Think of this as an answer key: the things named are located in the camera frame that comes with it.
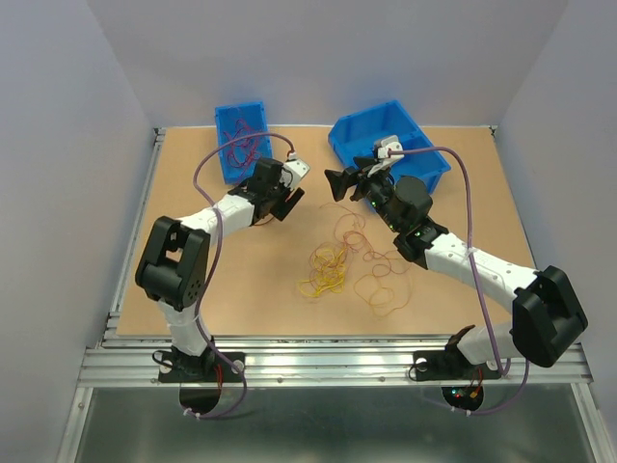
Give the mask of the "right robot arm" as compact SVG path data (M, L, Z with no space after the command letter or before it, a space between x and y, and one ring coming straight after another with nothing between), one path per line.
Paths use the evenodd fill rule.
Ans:
M468 326L453 335L428 368L465 376L488 361L522 358L550 368L587 329L588 319L567 274L519 266L472 246L429 216L433 205L424 182L403 176L391 181L385 161L359 157L352 168L328 170L333 198L349 189L352 200L366 200L395 232L401 257L475 289L480 308L492 299L509 311L508 323Z

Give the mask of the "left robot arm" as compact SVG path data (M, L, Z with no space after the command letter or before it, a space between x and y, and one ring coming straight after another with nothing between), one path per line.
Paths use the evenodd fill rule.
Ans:
M253 174L218 202L181 219L161 216L152 225L136 285L158 303L172 334L173 353L192 379L205 379L214 370L215 358L206 350L212 337L196 313L210 280L206 271L215 268L208 260L210 247L216 246L218 259L226 236L268 216L283 220L303 197L300 183L309 171L309 164L297 157L284 162L262 158Z

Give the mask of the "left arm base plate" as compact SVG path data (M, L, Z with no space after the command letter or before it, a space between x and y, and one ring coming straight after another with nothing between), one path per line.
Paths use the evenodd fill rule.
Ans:
M240 383L240 375L211 350L190 356L177 349L155 350L152 361L158 365L158 381L163 384Z

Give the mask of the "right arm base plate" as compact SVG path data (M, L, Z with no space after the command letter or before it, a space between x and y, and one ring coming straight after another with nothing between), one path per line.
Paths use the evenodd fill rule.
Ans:
M461 354L445 350L420 350L413 354L408 370L412 381L479 381L499 379L501 375L486 364L472 365Z

